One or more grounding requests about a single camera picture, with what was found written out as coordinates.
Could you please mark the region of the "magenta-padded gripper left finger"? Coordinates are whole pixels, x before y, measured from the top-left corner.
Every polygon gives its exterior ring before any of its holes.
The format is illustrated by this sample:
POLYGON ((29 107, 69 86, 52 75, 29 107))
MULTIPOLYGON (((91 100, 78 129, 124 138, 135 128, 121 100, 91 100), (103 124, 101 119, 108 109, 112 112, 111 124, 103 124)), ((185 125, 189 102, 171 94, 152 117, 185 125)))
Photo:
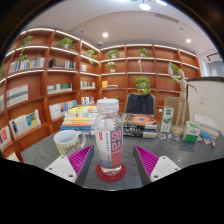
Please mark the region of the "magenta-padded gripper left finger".
POLYGON ((94 146, 87 146, 70 156, 59 156, 46 168, 46 171, 83 186, 93 155, 94 146))

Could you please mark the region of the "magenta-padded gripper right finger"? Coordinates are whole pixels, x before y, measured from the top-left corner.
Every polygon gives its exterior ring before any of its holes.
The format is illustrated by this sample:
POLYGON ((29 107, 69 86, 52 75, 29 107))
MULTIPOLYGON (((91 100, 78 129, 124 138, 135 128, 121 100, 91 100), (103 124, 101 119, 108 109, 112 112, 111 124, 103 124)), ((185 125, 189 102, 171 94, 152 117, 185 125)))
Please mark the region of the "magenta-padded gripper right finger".
POLYGON ((157 181, 180 170, 167 156, 160 156, 140 146, 133 146, 133 156, 136 160, 140 179, 143 185, 157 181))

